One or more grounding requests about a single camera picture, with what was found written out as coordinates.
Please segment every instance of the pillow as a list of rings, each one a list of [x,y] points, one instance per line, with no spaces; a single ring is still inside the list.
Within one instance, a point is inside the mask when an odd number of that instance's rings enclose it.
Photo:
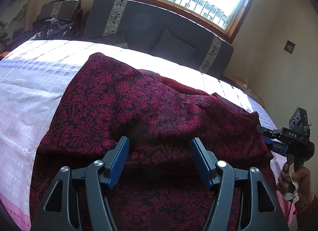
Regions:
[[[121,32],[118,32],[112,35],[106,35],[103,37],[91,39],[91,40],[88,40],[88,42],[97,43],[97,44],[105,44],[105,45],[113,45],[113,46],[129,49],[125,30],[122,30]]]
[[[197,50],[186,44],[175,35],[165,29],[150,53],[152,56],[160,57],[180,65],[186,65],[193,58]]]

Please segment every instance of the metal screw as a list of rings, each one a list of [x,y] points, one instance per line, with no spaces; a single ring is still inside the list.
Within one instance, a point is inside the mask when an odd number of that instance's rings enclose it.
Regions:
[[[219,167],[225,167],[225,166],[226,166],[226,162],[223,161],[223,160],[220,160],[220,161],[217,162],[217,165],[218,165]]]
[[[95,162],[94,162],[94,165],[95,166],[100,166],[100,165],[102,165],[103,164],[103,161],[102,160],[96,160]]]
[[[256,167],[252,167],[251,168],[251,171],[254,173],[254,174],[257,174],[259,172],[258,168]]]
[[[62,168],[61,168],[61,172],[62,173],[65,173],[65,172],[67,172],[69,170],[69,167],[68,166],[63,166]]]

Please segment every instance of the patterned headboard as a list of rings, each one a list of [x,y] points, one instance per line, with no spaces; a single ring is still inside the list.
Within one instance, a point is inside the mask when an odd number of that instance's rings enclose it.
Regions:
[[[94,0],[83,40],[126,30],[129,48],[149,54],[165,28],[197,50],[184,66],[214,77],[223,74],[233,53],[231,45],[191,20],[141,2]]]

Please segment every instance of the dark fabric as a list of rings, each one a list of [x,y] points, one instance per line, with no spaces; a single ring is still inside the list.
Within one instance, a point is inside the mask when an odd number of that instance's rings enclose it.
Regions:
[[[122,48],[129,49],[125,30],[122,30],[112,35],[94,38],[94,39],[88,40],[88,42],[97,43],[97,44],[105,44],[105,45],[114,45],[114,46],[119,46]]]
[[[309,207],[297,216],[299,231],[316,231],[318,230],[318,199],[315,195]]]
[[[165,29],[150,55],[187,65],[197,50]]]
[[[201,183],[191,140],[199,137],[207,150],[233,167],[258,167],[276,194],[272,155],[256,132],[259,124],[256,112],[249,114],[216,93],[93,54],[67,87],[37,149],[31,221],[62,166],[86,167],[127,136],[127,162],[118,185],[107,193],[118,230],[201,230],[213,192]],[[235,188],[228,230],[236,230],[239,202]],[[84,189],[80,205],[89,230]]]
[[[39,19],[33,22],[33,29],[16,36],[5,47],[13,51],[28,40],[77,40],[79,26],[76,21],[55,18]]]

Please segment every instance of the red floral blanket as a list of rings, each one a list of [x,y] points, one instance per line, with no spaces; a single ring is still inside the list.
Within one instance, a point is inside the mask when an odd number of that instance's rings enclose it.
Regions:
[[[107,194],[118,230],[201,230],[213,193],[201,184],[191,140],[199,137],[233,167],[258,167],[276,194],[272,155],[256,132],[259,124],[256,112],[216,93],[93,54],[67,87],[37,149],[31,220],[62,166],[86,167],[127,136],[130,154],[118,185]],[[84,190],[80,201],[89,230]],[[236,188],[228,230],[236,230],[239,201]]]

